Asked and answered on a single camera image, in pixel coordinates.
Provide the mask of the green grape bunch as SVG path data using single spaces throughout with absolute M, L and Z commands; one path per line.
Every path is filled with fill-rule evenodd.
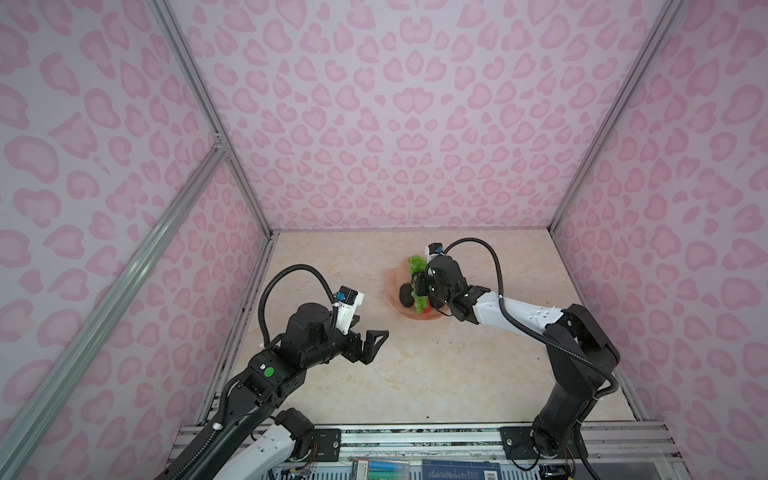
M 408 268 L 411 275 L 411 285 L 413 287 L 413 296 L 415 298 L 414 309 L 417 314 L 417 308 L 419 305 L 429 303 L 428 293 L 429 291 L 425 287 L 424 272 L 427 267 L 427 261 L 425 258 L 419 255 L 413 255 L 408 258 Z

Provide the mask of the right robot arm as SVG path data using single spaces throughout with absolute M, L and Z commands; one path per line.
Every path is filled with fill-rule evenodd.
M 532 421 L 525 447 L 554 458 L 576 446 L 577 431 L 599 400 L 618 391 L 614 370 L 620 354 L 586 307 L 513 300 L 505 296 L 499 261 L 494 271 L 494 290 L 472 285 L 458 262 L 440 253 L 411 274 L 411 283 L 416 295 L 447 307 L 461 322 L 518 333 L 545 347 L 555 384 Z

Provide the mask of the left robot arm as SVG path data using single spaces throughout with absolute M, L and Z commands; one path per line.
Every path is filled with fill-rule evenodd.
M 370 364 L 387 330 L 365 336 L 342 333 L 332 324 L 333 312 L 305 303 L 289 318 L 286 331 L 254 355 L 247 367 L 228 381 L 219 408 L 159 479 L 211 479 L 244 440 L 270 417 L 306 379 L 307 371 L 337 356 Z

